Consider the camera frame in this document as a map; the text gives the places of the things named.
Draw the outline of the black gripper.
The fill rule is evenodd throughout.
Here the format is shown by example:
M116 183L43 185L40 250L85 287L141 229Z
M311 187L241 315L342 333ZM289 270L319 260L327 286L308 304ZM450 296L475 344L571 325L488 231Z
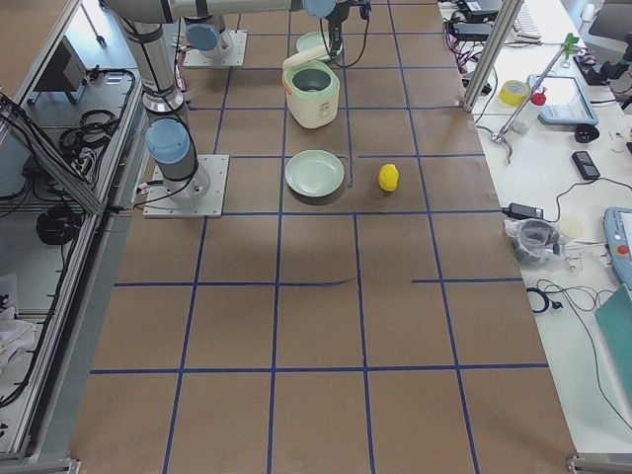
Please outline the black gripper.
M349 18L350 11L358 8L362 20L368 21L371 13L371 2L364 0L336 1L331 13L325 19L328 23L329 56L337 58L343 48L343 23Z

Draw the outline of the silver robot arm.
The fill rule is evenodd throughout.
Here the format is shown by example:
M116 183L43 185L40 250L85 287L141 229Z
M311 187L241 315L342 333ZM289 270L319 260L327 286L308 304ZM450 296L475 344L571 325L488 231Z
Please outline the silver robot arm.
M141 75L142 103L149 119L145 144L162 175L163 194L143 206L151 217L220 215L228 165L225 155L200 155L196 150L175 78L175 60L163 40L164 25L185 21L193 48L223 56L231 36L224 28L224 15L304 10L327 24L330 42L321 51L333 56L342 46L350 9L357 7L364 19L370 15L367 1L110 1L107 6L118 19Z
M210 15L205 18L185 18L186 38L189 45L202 55L211 58L224 56L231 45L226 33L226 24L222 15Z

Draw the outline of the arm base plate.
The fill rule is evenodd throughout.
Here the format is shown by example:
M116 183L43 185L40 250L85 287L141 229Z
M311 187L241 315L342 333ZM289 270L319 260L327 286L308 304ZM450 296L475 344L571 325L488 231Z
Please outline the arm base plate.
M153 180L162 181L151 187L143 207L146 218L219 218L223 211L226 179L229 168L228 155L202 154L197 157L198 169L192 181L176 194L187 181L177 187L175 182L163 182L162 172L154 166Z
M186 38L185 67L228 68L243 65L248 38L244 30L220 32L211 25L191 25L187 28Z

